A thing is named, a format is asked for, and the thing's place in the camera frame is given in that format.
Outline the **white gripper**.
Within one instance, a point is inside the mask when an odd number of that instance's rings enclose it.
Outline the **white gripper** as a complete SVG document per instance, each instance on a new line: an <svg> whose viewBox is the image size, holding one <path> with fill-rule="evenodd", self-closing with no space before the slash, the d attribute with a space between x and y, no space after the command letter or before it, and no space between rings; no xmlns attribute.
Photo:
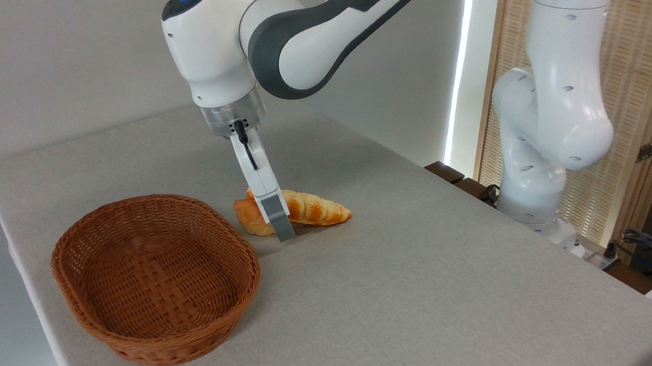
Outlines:
<svg viewBox="0 0 652 366"><path fill-rule="evenodd" d="M231 144L264 219L272 226L280 242L287 242L295 239L296 233L289 220L290 210L283 191L278 185L260 136L257 129L232 127Z"/></svg>

